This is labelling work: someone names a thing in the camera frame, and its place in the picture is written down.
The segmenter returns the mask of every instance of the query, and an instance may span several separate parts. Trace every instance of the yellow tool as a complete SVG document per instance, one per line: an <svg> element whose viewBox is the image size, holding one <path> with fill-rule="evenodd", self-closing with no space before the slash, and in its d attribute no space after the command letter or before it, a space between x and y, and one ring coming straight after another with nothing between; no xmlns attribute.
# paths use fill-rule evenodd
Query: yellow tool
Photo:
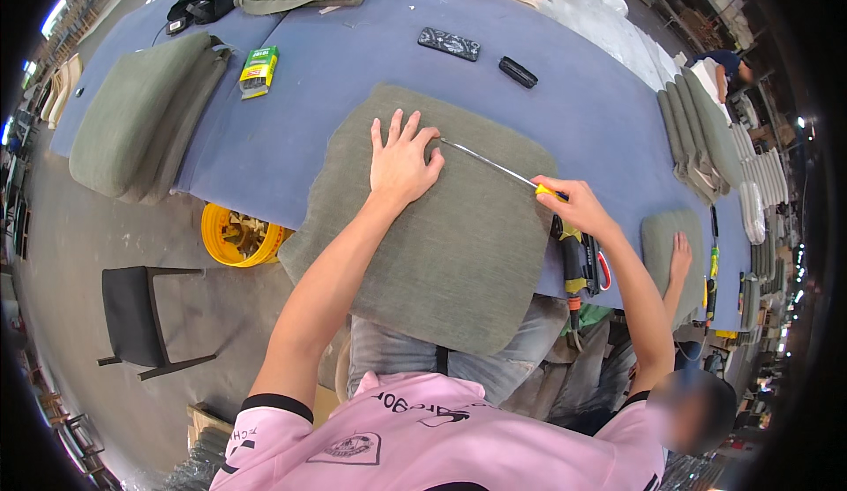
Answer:
<svg viewBox="0 0 847 491"><path fill-rule="evenodd" d="M530 186L535 188L535 194L536 195L538 195L540 193L549 193L550 195L554 195L556 197L556 199L560 200L561 202L567 202L567 195L562 193L561 191L553 191L552 189L545 187L544 184L535 184L533 182L530 182L528 179L524 179L524 177L521 177L520 175L518 175L517 173L515 173L511 169L503 168L503 166L501 166L500 164L494 163L494 162L490 161L489 159L483 157L482 155L474 153L473 151L471 151L470 149L468 149L465 146L460 146L459 144L454 144L453 142L450 142L449 140L445 140L443 137L441 138L441 141L444 142L445 144L447 144L448 146L453 146L456 149L459 149L459 150L462 150L462 151L468 153L471 157L480 159L481 161L485 162L489 166L493 166L494 168L497 168L497 169L503 170L504 172L509 173L515 179L520 180L521 182L523 182L525 184L529 184Z"/></svg>

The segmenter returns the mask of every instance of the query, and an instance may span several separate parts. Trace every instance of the concrete floor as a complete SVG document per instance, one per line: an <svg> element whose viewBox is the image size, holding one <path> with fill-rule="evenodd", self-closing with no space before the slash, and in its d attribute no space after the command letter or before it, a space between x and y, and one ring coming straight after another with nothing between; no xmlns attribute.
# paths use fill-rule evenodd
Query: concrete floor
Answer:
<svg viewBox="0 0 847 491"><path fill-rule="evenodd" d="M83 62L123 15L145 1L122 0L112 9L80 43ZM655 13L638 0L627 1L630 19L658 41L667 39L660 44L671 55L684 46L668 42L675 37ZM187 404L205 401L222 417L235 416L291 282L278 265L217 264L202 245L205 203L200 200L175 195L157 206L128 205L77 184L68 160L48 150L50 139L43 128L26 186L32 205L30 252L16 265L22 311L63 397L88 414L107 448L104 459L120 460L123 476L132 470L167 472L187 454ZM101 270L137 265L207 269L203 276L157 278L157 304L172 360L215 351L217 359L145 382L135 377L143 368L97 366L98 358L112 354ZM321 370L320 381L330 388L331 352L339 338ZM122 476L121 470L114 472Z"/></svg>

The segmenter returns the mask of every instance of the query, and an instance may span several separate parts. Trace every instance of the yellow bucket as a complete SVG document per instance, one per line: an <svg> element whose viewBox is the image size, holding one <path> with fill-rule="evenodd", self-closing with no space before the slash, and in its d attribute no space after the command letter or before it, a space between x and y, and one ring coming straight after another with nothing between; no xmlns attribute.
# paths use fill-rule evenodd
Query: yellow bucket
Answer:
<svg viewBox="0 0 847 491"><path fill-rule="evenodd" d="M268 232L255 254L247 259L238 252L236 246L224 240L222 231L229 224L229 212L227 208L209 203L203 209L203 217L200 221L200 232L206 250L216 262L229 266L245 268L261 263L277 262L276 252L280 249L283 241L291 237L294 230L284 229L275 224L268 225Z"/></svg>

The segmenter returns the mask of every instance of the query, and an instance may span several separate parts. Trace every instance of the pink shirt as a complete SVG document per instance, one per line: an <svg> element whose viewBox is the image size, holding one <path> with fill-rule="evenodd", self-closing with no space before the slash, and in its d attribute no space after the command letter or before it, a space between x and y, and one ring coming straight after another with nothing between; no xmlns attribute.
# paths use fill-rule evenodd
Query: pink shirt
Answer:
<svg viewBox="0 0 847 491"><path fill-rule="evenodd" d="M485 402L481 385L439 373L369 371L355 396L313 431L297 413L310 416L305 406L272 397L293 407L238 414L211 491L425 490L452 482L644 491L658 488L664 472L645 401L590 437L502 411Z"/></svg>

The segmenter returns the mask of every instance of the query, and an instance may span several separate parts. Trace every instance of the chair frame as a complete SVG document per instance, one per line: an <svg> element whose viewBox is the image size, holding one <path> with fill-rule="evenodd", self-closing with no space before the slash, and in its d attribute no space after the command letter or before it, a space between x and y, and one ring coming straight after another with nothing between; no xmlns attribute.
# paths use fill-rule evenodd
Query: chair frame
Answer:
<svg viewBox="0 0 847 491"><path fill-rule="evenodd" d="M154 323L156 325L156 335L158 335L159 346L162 349L162 355L164 356L165 365L162 367L154 368L152 370L142 371L138 374L138 380L145 381L154 377L158 377L160 375L165 375L166 373L173 373L174 371L185 370L186 368L190 368L192 366L196 366L198 364L202 364L203 362L208 362L209 360L216 358L217 353L213 353L212 355L197 357L196 359L171 362L170 358L168 357L168 348L164 343L164 335L162 334L162 323L159 321L158 307L156 306L154 277L170 274L203 274L203 270L195 268L166 268L161 266L145 266L145 269L147 270L147 289L150 294L150 305L153 307L152 311ZM119 362L123 361L115 356L107 357L105 359L97 359L98 366L118 364Z"/></svg>

